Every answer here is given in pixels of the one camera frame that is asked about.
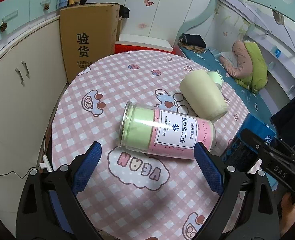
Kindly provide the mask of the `cream cabinet with doors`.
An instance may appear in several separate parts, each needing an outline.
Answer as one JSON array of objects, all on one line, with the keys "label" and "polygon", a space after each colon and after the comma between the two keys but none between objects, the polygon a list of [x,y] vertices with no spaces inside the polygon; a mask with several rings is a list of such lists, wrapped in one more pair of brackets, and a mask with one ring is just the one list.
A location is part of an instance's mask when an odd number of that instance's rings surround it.
[{"label": "cream cabinet with doors", "polygon": [[57,17],[0,52],[0,220],[10,232],[15,231],[25,174],[39,163],[66,83]]}]

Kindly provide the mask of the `dark folded clothes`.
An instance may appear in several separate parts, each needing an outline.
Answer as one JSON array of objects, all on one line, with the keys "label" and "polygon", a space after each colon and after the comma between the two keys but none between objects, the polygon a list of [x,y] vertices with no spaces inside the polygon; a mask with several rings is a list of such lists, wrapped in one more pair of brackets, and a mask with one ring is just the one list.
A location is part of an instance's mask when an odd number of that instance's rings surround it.
[{"label": "dark folded clothes", "polygon": [[180,47],[196,53],[203,53],[207,48],[205,41],[200,35],[182,34],[179,37],[178,44]]}]

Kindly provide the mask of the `pink checked tablecloth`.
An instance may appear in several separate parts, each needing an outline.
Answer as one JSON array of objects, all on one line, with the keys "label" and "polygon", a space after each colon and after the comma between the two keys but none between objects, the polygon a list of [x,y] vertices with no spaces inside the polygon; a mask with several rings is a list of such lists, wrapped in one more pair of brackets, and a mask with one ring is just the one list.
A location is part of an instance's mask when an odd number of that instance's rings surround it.
[{"label": "pink checked tablecloth", "polygon": [[53,168],[93,142],[102,156],[77,198],[98,229],[118,239],[192,239],[218,195],[198,164],[180,91],[204,64],[153,50],[104,57],[70,83],[52,124]]}]

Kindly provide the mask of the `red storage box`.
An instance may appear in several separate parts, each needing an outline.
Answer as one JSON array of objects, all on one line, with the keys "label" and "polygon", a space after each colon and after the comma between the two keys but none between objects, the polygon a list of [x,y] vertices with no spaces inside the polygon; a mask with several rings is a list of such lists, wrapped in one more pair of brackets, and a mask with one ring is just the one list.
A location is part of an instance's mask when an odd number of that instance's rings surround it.
[{"label": "red storage box", "polygon": [[116,44],[114,53],[126,53],[128,51],[137,51],[137,50],[153,50],[153,51],[161,51],[165,53],[171,53],[175,54],[173,51],[166,51],[162,49],[156,49],[156,48],[149,48],[149,47],[142,47],[142,46],[134,46],[134,45],[126,45],[126,44]]}]

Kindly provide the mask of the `pink green labelled jar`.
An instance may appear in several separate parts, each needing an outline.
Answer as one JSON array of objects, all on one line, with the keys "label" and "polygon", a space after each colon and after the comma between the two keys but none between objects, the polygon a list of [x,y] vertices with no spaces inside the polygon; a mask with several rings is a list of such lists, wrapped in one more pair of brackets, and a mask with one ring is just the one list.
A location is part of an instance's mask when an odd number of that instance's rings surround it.
[{"label": "pink green labelled jar", "polygon": [[119,128],[118,147],[146,154],[194,159],[201,142],[211,151],[216,130],[209,120],[128,101]]}]

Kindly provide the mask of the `blue patterned bed sheet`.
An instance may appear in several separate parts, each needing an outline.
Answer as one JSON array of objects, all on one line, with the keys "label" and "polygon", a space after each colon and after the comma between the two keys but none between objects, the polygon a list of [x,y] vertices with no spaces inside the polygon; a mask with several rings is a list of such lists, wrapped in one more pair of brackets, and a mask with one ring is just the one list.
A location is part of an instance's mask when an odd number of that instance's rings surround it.
[{"label": "blue patterned bed sheet", "polygon": [[206,69],[220,72],[224,82],[228,83],[235,90],[249,112],[263,123],[267,124],[269,127],[272,127],[270,122],[272,114],[263,98],[260,96],[260,94],[251,92],[238,85],[235,79],[229,76],[228,72],[226,72],[219,61],[221,53],[218,50],[211,50],[207,48],[207,50],[203,53],[196,53],[183,47],[180,47],[180,50],[188,59],[198,63],[201,66],[204,66]]}]

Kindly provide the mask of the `teal drawer unit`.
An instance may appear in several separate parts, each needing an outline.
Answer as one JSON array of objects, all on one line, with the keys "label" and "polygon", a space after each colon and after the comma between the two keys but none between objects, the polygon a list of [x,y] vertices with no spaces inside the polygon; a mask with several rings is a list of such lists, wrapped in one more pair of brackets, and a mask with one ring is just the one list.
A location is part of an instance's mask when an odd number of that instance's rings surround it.
[{"label": "teal drawer unit", "polygon": [[26,23],[48,16],[57,0],[5,0],[0,3],[0,41]]}]

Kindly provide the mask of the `small light green cup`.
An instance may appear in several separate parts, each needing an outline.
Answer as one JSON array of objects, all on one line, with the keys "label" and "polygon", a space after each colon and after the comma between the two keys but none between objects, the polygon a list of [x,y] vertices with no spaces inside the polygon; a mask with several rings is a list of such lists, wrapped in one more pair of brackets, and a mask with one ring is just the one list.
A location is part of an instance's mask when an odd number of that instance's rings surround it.
[{"label": "small light green cup", "polygon": [[224,80],[223,80],[223,77],[220,74],[220,72],[218,72],[218,71],[208,71],[207,74],[209,75],[211,80],[216,84],[218,89],[221,90]]}]

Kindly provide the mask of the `cream plastic cup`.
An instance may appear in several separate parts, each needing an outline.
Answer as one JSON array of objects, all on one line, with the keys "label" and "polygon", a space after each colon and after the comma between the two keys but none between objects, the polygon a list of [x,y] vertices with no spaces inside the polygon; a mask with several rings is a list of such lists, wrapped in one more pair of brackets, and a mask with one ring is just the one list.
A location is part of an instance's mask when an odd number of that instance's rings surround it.
[{"label": "cream plastic cup", "polygon": [[180,83],[180,91],[202,119],[216,122],[228,112],[221,91],[203,69],[187,74]]}]

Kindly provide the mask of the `white wardrobe with butterflies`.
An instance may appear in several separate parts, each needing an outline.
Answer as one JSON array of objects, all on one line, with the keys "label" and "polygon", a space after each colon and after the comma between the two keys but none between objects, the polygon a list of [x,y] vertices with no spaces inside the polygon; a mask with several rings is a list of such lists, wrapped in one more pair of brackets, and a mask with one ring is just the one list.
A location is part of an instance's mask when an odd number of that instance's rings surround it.
[{"label": "white wardrobe with butterflies", "polygon": [[98,0],[119,3],[130,10],[121,34],[168,41],[174,45],[180,27],[203,12],[210,0]]}]

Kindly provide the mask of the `blue metal cup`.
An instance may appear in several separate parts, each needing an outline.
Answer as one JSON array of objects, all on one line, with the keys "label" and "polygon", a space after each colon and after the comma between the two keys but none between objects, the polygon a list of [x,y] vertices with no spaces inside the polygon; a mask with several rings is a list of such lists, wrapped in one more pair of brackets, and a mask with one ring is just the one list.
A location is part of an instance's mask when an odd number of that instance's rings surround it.
[{"label": "blue metal cup", "polygon": [[248,172],[259,160],[255,140],[260,139],[271,144],[275,136],[274,130],[248,113],[220,158],[227,166],[234,166],[240,172]]}]

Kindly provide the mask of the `pink and green plush pillow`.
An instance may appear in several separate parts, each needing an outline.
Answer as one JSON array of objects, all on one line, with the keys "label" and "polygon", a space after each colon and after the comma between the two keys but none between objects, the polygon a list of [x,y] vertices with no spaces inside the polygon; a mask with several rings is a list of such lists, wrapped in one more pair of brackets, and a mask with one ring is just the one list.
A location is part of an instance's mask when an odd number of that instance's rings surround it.
[{"label": "pink and green plush pillow", "polygon": [[245,89],[257,94],[267,84],[267,65],[256,42],[235,41],[231,55],[236,64],[221,53],[219,61],[235,82]]}]

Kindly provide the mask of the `brown cardboard box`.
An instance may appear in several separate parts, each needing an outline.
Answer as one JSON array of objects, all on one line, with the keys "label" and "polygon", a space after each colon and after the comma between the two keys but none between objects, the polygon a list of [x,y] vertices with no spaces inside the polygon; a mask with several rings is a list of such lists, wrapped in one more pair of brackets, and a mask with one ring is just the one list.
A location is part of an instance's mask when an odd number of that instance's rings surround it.
[{"label": "brown cardboard box", "polygon": [[99,59],[114,54],[120,5],[85,4],[60,10],[60,37],[68,82]]}]

